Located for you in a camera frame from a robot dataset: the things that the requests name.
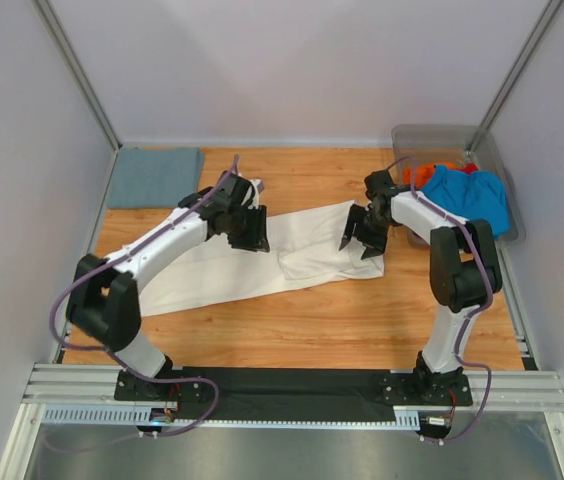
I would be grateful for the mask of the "white t shirt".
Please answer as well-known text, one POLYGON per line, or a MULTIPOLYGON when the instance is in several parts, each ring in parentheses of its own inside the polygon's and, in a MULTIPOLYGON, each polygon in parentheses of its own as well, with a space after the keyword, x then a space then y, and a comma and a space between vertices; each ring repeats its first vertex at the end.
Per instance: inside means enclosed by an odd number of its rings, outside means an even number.
POLYGON ((380 257, 340 242, 352 200, 267 218, 268 253, 233 249, 215 236, 159 257, 137 280, 144 317, 245 300, 348 279, 384 275, 380 257))

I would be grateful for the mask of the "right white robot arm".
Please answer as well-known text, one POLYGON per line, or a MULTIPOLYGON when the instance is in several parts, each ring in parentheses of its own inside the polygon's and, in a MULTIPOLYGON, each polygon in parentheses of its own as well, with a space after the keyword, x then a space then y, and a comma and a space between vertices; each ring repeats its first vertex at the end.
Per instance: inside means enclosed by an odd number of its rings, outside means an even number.
POLYGON ((381 257, 392 227, 404 226, 429 246, 429 283, 438 303, 433 330, 418 355, 412 390, 432 404, 446 395, 448 380, 462 374, 466 340, 477 317, 502 288, 490 224, 467 220, 434 204, 413 186, 396 184, 387 170, 364 179, 367 206, 349 208, 339 248, 353 240, 363 260, 381 257))

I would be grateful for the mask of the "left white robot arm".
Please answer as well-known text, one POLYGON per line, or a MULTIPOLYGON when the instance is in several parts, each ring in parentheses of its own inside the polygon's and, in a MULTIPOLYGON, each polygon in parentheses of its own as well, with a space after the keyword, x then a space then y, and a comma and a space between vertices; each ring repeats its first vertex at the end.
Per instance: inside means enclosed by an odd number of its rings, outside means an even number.
POLYGON ((132 370, 138 390, 150 401, 171 392, 172 362, 142 333, 140 294, 172 262, 215 236, 231 248, 269 252, 263 181, 235 169, 218 183, 180 200, 161 223, 134 242, 101 258, 84 256, 67 294, 67 320, 132 370))

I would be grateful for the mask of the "orange t shirt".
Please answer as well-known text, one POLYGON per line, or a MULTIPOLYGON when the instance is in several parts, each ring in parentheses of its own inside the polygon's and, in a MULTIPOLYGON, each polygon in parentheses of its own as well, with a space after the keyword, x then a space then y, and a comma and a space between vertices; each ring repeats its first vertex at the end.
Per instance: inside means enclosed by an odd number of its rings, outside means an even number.
POLYGON ((407 167, 402 172, 402 181, 404 184, 414 182, 417 188, 423 187, 433 177, 437 167, 445 167, 450 170, 457 169, 457 166, 451 163, 430 163, 419 165, 417 168, 407 167))

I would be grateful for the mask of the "blue t shirt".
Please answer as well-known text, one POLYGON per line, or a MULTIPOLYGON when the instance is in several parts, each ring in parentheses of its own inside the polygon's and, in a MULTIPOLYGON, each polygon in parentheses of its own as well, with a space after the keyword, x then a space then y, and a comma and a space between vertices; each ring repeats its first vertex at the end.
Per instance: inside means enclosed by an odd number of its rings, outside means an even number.
POLYGON ((454 215, 488 221, 496 238, 510 230, 505 186, 493 173, 466 173, 438 164, 417 188, 431 202, 454 215))

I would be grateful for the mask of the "red t shirt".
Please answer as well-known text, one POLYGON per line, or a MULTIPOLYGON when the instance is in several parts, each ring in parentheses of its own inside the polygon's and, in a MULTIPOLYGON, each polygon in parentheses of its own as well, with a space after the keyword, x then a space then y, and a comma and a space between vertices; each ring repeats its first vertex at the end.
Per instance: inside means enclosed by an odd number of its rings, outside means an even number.
POLYGON ((470 176, 478 171, 474 163, 456 170, 437 167, 433 177, 421 189, 426 197, 439 207, 455 215, 471 219, 476 216, 476 205, 470 195, 470 176))

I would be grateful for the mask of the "folded grey-blue t shirt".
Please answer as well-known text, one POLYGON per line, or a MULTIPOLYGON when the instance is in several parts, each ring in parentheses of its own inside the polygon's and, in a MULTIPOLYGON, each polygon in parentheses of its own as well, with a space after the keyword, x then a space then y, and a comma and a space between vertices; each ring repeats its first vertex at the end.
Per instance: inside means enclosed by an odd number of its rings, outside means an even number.
POLYGON ((113 168, 106 207, 173 209, 197 191, 204 161, 197 148, 123 148, 113 168))

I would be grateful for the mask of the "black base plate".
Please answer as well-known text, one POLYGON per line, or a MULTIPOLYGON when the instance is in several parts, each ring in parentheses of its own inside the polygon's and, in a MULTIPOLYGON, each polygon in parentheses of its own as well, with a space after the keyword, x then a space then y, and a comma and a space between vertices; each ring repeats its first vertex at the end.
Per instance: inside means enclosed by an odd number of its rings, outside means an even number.
POLYGON ((263 422, 382 422, 395 419, 395 406, 431 406, 442 410, 473 404, 462 373, 392 373, 362 369, 284 369, 185 367, 170 378, 191 383, 155 384, 120 372, 117 401, 173 403, 179 417, 197 418, 219 387, 212 420, 263 422))

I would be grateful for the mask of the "aluminium frame rail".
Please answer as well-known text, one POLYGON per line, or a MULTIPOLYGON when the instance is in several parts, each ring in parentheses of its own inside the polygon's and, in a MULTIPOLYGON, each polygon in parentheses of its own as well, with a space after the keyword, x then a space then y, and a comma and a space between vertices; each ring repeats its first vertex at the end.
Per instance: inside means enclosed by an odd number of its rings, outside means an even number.
MULTIPOLYGON (((36 364, 25 403, 111 403, 120 369, 113 365, 36 364)), ((486 408, 491 411, 564 412, 564 388, 552 371, 494 371, 486 408)))

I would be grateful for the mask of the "right corner aluminium post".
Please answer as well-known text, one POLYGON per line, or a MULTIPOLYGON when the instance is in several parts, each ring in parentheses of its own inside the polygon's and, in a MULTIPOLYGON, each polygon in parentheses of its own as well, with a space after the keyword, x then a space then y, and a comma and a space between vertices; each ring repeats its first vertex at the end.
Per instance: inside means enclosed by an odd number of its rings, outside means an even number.
POLYGON ((527 35, 519 53, 506 74, 493 101, 483 116, 476 133, 466 146, 467 151, 475 151, 484 137, 490 132, 497 119, 504 110, 508 100, 513 95, 517 85, 531 64, 533 57, 539 50, 543 40, 548 35, 553 24, 564 9, 564 0, 549 0, 541 10, 530 33, 527 35))

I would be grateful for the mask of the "corner aluminium post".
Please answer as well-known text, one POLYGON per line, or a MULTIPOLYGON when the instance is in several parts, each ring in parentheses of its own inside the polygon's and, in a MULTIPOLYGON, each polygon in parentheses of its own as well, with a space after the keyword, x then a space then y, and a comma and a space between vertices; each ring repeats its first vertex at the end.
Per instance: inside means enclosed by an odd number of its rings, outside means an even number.
POLYGON ((466 146, 467 151, 475 151, 484 137, 490 132, 497 119, 504 110, 508 100, 513 95, 517 85, 531 64, 533 57, 539 50, 543 40, 548 35, 553 24, 564 9, 564 0, 549 0, 541 10, 530 33, 527 35, 519 53, 506 74, 493 101, 483 116, 476 133, 466 146))
POLYGON ((76 55, 66 30, 52 3, 47 0, 32 0, 32 4, 56 45, 60 56, 83 96, 96 124, 100 128, 109 146, 114 152, 117 152, 121 148, 122 143, 76 55))

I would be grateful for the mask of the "left corner aluminium post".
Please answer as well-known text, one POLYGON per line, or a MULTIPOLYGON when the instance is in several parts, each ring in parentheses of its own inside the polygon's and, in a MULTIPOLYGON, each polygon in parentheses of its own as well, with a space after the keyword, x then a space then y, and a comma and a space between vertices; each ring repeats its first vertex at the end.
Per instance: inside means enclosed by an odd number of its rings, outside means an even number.
POLYGON ((32 4, 56 45, 60 56, 83 96, 96 124, 100 128, 109 146, 114 152, 117 152, 121 148, 122 143, 76 55, 66 30, 52 3, 47 0, 32 0, 32 4))

